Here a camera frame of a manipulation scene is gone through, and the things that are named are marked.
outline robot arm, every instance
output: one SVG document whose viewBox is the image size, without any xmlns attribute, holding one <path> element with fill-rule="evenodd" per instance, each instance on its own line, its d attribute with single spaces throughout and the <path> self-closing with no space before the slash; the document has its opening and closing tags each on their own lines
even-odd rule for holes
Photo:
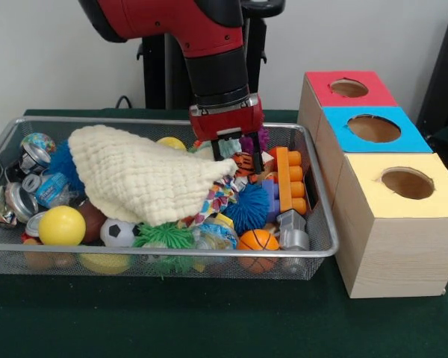
<svg viewBox="0 0 448 358">
<path fill-rule="evenodd" d="M 257 132 L 264 115 L 260 98 L 249 93 L 240 0 L 79 2 L 93 27 L 107 41 L 122 43 L 172 34 L 184 53 L 196 96 L 190 120 L 198 139 L 212 141 L 218 160 L 218 139 L 249 135 L 254 142 L 256 171 L 262 170 Z"/>
</svg>

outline black cable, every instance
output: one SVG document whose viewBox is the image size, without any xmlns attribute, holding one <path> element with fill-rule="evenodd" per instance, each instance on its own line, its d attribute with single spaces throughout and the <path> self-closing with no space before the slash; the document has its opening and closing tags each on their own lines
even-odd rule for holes
<svg viewBox="0 0 448 358">
<path fill-rule="evenodd" d="M 125 101 L 126 104 L 128 105 L 128 108 L 133 108 L 133 105 L 131 104 L 131 101 L 129 100 L 128 96 L 126 95 L 122 95 L 121 97 L 119 97 L 118 102 L 116 103 L 115 108 L 119 108 L 119 106 L 121 105 L 121 102 Z"/>
</svg>

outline green table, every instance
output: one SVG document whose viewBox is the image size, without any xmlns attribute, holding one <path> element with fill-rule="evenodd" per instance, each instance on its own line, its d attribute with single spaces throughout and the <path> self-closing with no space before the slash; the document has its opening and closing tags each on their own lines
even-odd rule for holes
<svg viewBox="0 0 448 358">
<path fill-rule="evenodd" d="M 149 110 L 35 116 L 185 118 Z M 267 112 L 295 122 L 293 111 Z M 310 281 L 0 276 L 0 357 L 448 357 L 448 293 L 350 300 Z"/>
</svg>

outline white wall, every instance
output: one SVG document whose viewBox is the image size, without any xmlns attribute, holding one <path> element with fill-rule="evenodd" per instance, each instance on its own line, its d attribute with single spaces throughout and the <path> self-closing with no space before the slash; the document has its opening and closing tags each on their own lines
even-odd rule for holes
<svg viewBox="0 0 448 358">
<path fill-rule="evenodd" d="M 448 22 L 448 0 L 287 0 L 268 20 L 261 95 L 297 109 L 305 70 L 376 70 L 413 119 Z M 0 129 L 27 108 L 144 105 L 138 41 L 111 44 L 75 0 L 0 0 Z"/>
</svg>

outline wire mesh basket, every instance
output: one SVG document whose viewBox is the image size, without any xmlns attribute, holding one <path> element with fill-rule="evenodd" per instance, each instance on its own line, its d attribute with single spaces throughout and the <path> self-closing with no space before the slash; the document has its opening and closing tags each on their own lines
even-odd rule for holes
<svg viewBox="0 0 448 358">
<path fill-rule="evenodd" d="M 23 117 L 12 121 L 0 135 L 0 185 L 4 168 L 19 156 L 28 134 L 48 134 L 59 143 L 88 125 L 107 125 L 158 140 L 176 136 L 188 147 L 196 137 L 189 122 L 145 119 L 80 119 Z M 310 280 L 326 257 L 338 249 L 332 211 L 326 195 L 310 134 L 298 125 L 266 124 L 270 147 L 287 146 L 302 155 L 308 212 L 309 251 L 175 250 L 166 248 L 109 248 L 103 246 L 23 245 L 24 226 L 0 228 L 0 274 L 60 274 L 162 277 L 221 277 Z M 246 260 L 269 271 L 252 273 Z"/>
</svg>

